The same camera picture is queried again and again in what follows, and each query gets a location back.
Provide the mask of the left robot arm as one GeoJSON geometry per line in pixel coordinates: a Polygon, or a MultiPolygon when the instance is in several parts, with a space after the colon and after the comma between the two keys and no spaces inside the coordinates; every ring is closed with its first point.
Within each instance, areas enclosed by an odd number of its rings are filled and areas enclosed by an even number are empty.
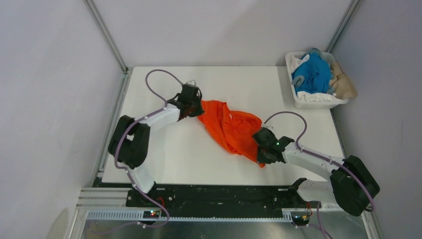
{"type": "Polygon", "coordinates": [[[139,119],[123,115],[119,118],[108,152],[114,157],[117,169],[123,169],[132,186],[139,190],[138,201],[145,207],[152,207],[157,194],[151,190],[154,178],[144,165],[150,135],[160,129],[181,121],[202,115],[202,93],[199,87],[186,83],[175,97],[165,101],[164,107],[139,119]]]}

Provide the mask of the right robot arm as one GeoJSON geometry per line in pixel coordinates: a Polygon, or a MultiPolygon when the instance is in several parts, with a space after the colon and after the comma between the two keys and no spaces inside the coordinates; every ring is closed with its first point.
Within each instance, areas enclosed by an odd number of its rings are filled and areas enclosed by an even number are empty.
{"type": "Polygon", "coordinates": [[[352,216],[361,215],[380,186],[362,160],[354,155],[342,159],[312,150],[297,141],[283,136],[276,138],[268,128],[253,135],[258,144],[257,162],[282,162],[306,169],[319,175],[323,181],[299,179],[289,194],[292,206],[301,208],[310,201],[337,204],[352,216]]]}

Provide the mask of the orange t shirt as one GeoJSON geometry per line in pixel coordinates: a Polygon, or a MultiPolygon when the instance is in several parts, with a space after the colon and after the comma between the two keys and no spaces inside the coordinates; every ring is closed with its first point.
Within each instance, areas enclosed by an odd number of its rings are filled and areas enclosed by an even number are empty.
{"type": "Polygon", "coordinates": [[[230,154],[257,162],[258,144],[253,138],[262,126],[262,120],[251,113],[229,109],[226,102],[201,101],[204,113],[198,116],[210,137],[230,154]]]}

